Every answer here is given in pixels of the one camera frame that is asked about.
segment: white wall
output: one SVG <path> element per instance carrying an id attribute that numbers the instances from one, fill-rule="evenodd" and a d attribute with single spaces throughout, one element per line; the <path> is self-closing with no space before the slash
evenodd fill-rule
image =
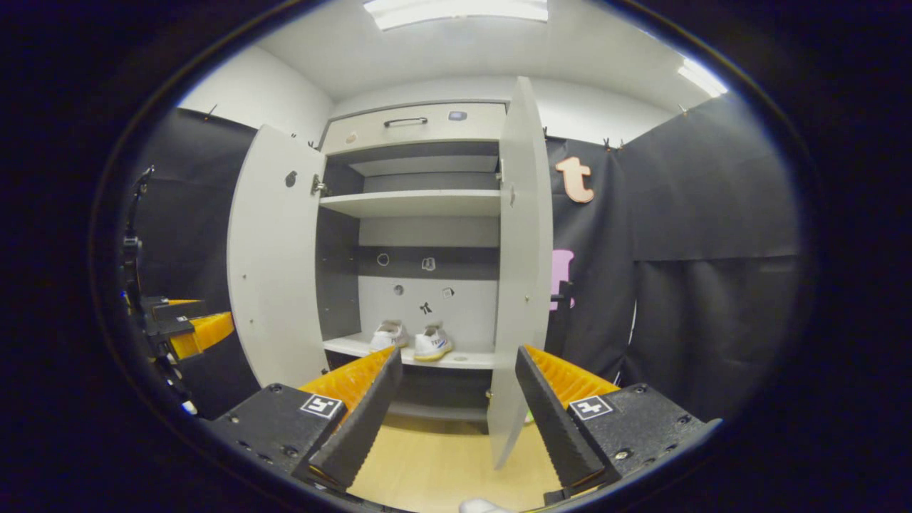
<path id="1" fill-rule="evenodd" d="M 181 101 L 180 107 L 209 112 L 259 129 L 269 124 L 320 142 L 333 101 L 271 53 L 249 47 L 217 68 Z"/>
<path id="2" fill-rule="evenodd" d="M 516 77 L 463 77 L 404 84 L 340 101 L 331 118 L 360 110 L 445 99 L 509 100 Z M 602 89 L 550 79 L 532 79 L 532 89 L 548 134 L 612 146 L 630 142 L 670 120 L 669 112 Z"/>

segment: drawer handle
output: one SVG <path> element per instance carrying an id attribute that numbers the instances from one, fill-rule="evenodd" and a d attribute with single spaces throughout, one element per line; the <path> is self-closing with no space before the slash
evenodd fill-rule
<path id="1" fill-rule="evenodd" d="M 427 118 L 402 118 L 401 120 L 389 120 L 389 121 L 383 121 L 383 126 L 389 128 L 389 125 L 391 125 L 393 123 L 399 123 L 402 121 L 421 121 L 421 124 L 423 125 L 428 122 L 428 119 Z"/>

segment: wooden floor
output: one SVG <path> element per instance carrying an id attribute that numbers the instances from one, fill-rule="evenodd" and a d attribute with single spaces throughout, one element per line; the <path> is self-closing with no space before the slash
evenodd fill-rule
<path id="1" fill-rule="evenodd" d="M 500 470 L 488 436 L 465 423 L 390 415 L 348 493 L 421 513 L 459 511 L 481 497 L 503 508 L 541 508 L 542 494 L 560 488 L 535 424 L 523 428 Z"/>

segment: drawer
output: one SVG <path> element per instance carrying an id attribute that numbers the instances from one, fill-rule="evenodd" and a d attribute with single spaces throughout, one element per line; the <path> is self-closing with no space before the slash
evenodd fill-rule
<path id="1" fill-rule="evenodd" d="M 451 112 L 463 112 L 463 119 L 452 120 Z M 404 121 L 387 126 L 395 120 Z M 418 142 L 498 141 L 504 120 L 502 103 L 437 103 L 378 110 L 331 122 L 321 152 L 329 156 Z"/>

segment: shoe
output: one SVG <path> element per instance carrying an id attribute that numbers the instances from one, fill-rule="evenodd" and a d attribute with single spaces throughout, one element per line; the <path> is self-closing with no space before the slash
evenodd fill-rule
<path id="1" fill-rule="evenodd" d="M 452 350 L 453 344 L 440 326 L 430 325 L 424 329 L 424 333 L 415 335 L 415 360 L 437 361 Z"/>
<path id="2" fill-rule="evenodd" d="M 401 320 L 384 320 L 370 339 L 370 352 L 383 351 L 390 346 L 404 348 L 409 345 L 409 335 Z"/>

